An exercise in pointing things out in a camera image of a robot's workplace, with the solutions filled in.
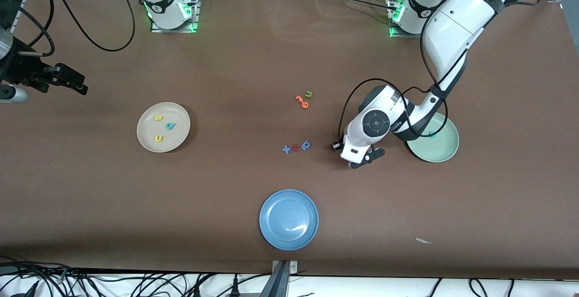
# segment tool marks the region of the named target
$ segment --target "wire bundle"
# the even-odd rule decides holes
[[[19,261],[8,256],[0,255],[0,258],[10,260],[10,262],[0,263],[0,268],[16,268],[17,270],[10,273],[2,274],[2,276],[14,276],[8,282],[6,282],[2,287],[0,287],[0,292],[2,292],[11,282],[20,278],[37,278],[39,282],[45,283],[46,287],[50,293],[50,297],[72,297],[74,296],[73,289],[77,287],[82,291],[83,296],[95,296],[96,297],[110,297],[105,295],[101,289],[99,289],[99,283],[113,283],[125,280],[140,280],[139,283],[134,287],[132,293],[129,297],[157,297],[159,295],[166,295],[166,297],[195,297],[199,295],[199,288],[201,285],[207,281],[210,277],[215,276],[217,273],[207,273],[199,274],[197,280],[192,287],[188,287],[187,280],[185,279],[186,274],[191,274],[189,272],[182,273],[150,273],[145,274],[140,277],[124,277],[119,279],[105,279],[93,274],[88,274],[86,270],[79,268],[72,268],[65,264],[58,263],[48,263],[48,262],[31,262],[31,261]],[[252,280],[253,278],[267,276],[269,274],[259,274],[256,276],[248,277],[244,280],[239,281],[238,284]],[[184,279],[185,288],[182,289],[178,287],[174,281],[178,279]],[[159,283],[159,286],[152,291],[152,285]],[[230,287],[223,291],[220,295],[227,293]]]
[[[42,26],[36,19],[35,17],[33,17],[29,12],[27,12],[23,7],[20,6],[20,4],[18,4],[17,2],[14,2],[13,0],[6,0],[8,1],[10,4],[12,4],[14,7],[16,7],[23,15],[26,15],[26,17],[28,17],[37,27],[38,29],[41,31],[40,34],[38,34],[38,36],[36,36],[31,42],[30,44],[28,44],[29,46],[33,46],[35,45],[38,40],[41,39],[42,36],[46,37],[46,40],[48,40],[48,43],[50,44],[50,51],[49,52],[44,52],[42,54],[40,54],[43,57],[47,57],[47,56],[51,56],[52,54],[54,54],[54,50],[55,50],[55,46],[54,46],[54,41],[52,41],[52,38],[50,37],[50,35],[48,34],[48,28],[50,27],[50,24],[52,23],[52,18],[54,17],[54,0],[49,0],[49,4],[50,4],[50,12],[49,12],[49,16],[48,19],[46,20],[46,23],[44,26]],[[77,27],[81,30],[81,33],[86,37],[86,39],[89,40],[90,43],[92,43],[93,45],[95,45],[97,48],[100,48],[103,51],[106,52],[118,52],[120,50],[125,49],[132,41],[133,38],[135,36],[135,31],[136,31],[136,23],[135,23],[135,15],[133,13],[133,8],[131,6],[131,3],[129,0],[125,0],[127,2],[128,5],[128,9],[131,13],[131,19],[132,19],[132,23],[133,23],[133,29],[131,32],[131,36],[128,39],[128,41],[118,47],[118,48],[105,48],[101,45],[99,45],[97,42],[95,42],[90,36],[89,34],[84,30],[84,28],[81,26],[81,24],[79,23],[78,19],[76,18],[76,16],[74,15],[74,13],[72,12],[70,6],[68,6],[68,2],[66,2],[66,0],[62,0],[62,3],[64,3],[64,6],[66,7],[66,10],[68,11],[68,13],[70,14],[70,16],[72,17],[72,19],[74,20],[74,22],[76,23]]]

